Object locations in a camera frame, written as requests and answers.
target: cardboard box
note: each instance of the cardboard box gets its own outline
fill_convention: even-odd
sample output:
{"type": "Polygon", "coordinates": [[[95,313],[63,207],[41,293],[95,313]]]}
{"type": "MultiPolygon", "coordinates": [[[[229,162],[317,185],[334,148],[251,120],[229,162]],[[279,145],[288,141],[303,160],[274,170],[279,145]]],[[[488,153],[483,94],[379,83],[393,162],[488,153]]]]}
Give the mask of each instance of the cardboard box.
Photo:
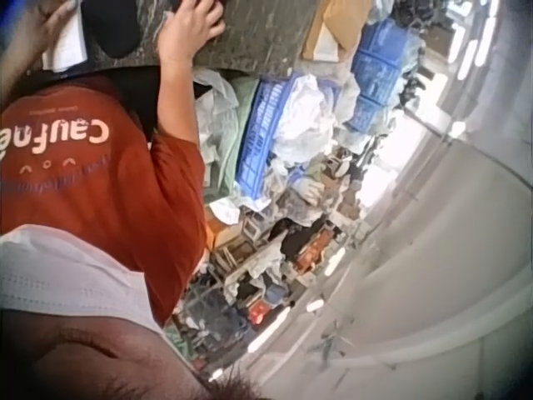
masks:
{"type": "Polygon", "coordinates": [[[358,206],[351,206],[350,204],[342,202],[336,211],[344,217],[350,218],[352,221],[355,221],[359,218],[359,213],[361,212],[361,209],[358,206]]]}
{"type": "Polygon", "coordinates": [[[226,225],[215,217],[209,207],[205,208],[206,213],[206,247],[213,251],[214,249],[229,243],[241,234],[243,221],[236,225],[226,225]]]}
{"type": "Polygon", "coordinates": [[[353,54],[361,40],[373,0],[321,0],[301,56],[338,63],[353,54]]]}

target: red object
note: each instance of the red object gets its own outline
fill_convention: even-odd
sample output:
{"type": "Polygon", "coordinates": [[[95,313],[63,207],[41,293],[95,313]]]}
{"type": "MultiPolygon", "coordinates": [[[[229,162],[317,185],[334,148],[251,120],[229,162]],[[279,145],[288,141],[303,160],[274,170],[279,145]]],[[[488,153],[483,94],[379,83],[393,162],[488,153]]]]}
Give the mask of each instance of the red object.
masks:
{"type": "Polygon", "coordinates": [[[248,319],[254,325],[261,325],[265,316],[270,312],[271,307],[261,299],[256,300],[248,308],[248,319]]]}

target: orange t-shirt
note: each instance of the orange t-shirt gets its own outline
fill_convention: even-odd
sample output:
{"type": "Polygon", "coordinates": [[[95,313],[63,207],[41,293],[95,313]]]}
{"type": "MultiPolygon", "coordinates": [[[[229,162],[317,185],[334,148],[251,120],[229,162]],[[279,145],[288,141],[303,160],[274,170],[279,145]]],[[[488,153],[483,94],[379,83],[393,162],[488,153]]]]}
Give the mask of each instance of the orange t-shirt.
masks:
{"type": "Polygon", "coordinates": [[[193,143],[142,131],[116,98],[59,86],[0,121],[0,233],[62,229],[143,272],[163,324],[206,242],[204,164],[193,143]]]}

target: orange box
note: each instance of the orange box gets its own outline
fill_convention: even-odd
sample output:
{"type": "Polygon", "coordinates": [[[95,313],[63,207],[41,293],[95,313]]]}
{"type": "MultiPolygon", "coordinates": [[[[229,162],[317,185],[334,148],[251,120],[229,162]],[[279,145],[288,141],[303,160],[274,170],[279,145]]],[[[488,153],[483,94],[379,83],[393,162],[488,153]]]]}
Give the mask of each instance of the orange box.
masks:
{"type": "Polygon", "coordinates": [[[210,251],[223,246],[241,234],[243,221],[239,221],[236,225],[226,225],[215,217],[209,207],[205,207],[204,210],[206,213],[206,247],[210,251]]]}

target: blue basket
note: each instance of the blue basket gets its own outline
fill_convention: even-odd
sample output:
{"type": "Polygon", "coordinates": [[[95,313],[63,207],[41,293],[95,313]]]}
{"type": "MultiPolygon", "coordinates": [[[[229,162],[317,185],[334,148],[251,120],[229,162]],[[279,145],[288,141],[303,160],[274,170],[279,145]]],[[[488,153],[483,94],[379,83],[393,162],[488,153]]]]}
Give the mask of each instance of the blue basket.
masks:
{"type": "Polygon", "coordinates": [[[411,33],[407,29],[398,27],[389,18],[383,22],[365,26],[359,50],[380,58],[390,65],[400,67],[409,35],[411,33]]]}
{"type": "Polygon", "coordinates": [[[383,110],[383,106],[359,96],[357,98],[356,109],[354,110],[353,117],[345,124],[360,133],[366,133],[368,128],[372,125],[374,117],[378,112],[383,110]]]}
{"type": "Polygon", "coordinates": [[[287,81],[261,80],[257,87],[242,139],[236,175],[241,189],[254,200],[261,195],[268,153],[295,78],[292,76],[287,81]]]}
{"type": "Polygon", "coordinates": [[[401,71],[387,62],[358,51],[351,66],[361,94],[382,106],[389,103],[401,71]]]}

